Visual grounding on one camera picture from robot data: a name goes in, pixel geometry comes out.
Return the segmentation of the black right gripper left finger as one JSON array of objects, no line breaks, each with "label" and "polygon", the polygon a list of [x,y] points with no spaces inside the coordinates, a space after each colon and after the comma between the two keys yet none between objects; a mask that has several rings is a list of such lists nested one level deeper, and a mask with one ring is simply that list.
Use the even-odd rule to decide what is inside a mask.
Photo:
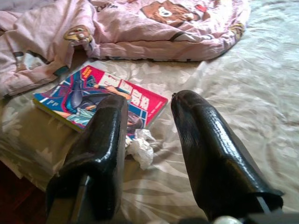
[{"label": "black right gripper left finger", "polygon": [[98,104],[47,185],[47,223],[114,223],[121,204],[127,120],[123,96],[112,94]]}]

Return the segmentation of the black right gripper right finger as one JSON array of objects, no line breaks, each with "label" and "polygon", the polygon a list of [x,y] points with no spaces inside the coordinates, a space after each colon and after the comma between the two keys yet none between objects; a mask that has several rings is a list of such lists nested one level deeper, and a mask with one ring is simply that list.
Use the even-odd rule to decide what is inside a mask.
[{"label": "black right gripper right finger", "polygon": [[179,91],[171,111],[197,205],[209,220],[242,218],[283,207],[282,192],[273,188],[220,113],[199,94]]}]

